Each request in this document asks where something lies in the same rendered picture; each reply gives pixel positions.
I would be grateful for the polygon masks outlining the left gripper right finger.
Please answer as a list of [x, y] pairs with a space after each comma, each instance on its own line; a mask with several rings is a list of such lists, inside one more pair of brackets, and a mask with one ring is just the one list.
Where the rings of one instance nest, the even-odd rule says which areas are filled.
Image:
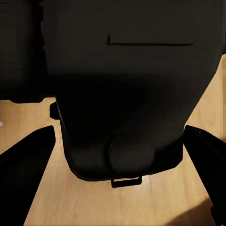
[[207, 190], [222, 226], [226, 226], [226, 142], [186, 125], [183, 144]]

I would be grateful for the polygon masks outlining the digital camera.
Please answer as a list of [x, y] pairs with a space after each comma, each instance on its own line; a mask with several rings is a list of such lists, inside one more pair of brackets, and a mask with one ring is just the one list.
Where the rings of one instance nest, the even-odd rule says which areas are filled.
[[226, 0], [0, 0], [0, 100], [55, 97], [71, 172], [112, 188], [183, 160], [224, 54]]

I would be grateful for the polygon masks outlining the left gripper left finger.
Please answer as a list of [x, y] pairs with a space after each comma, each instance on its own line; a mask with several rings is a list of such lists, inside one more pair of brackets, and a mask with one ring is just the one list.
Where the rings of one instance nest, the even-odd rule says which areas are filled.
[[0, 155], [0, 226], [24, 226], [55, 144], [50, 125]]

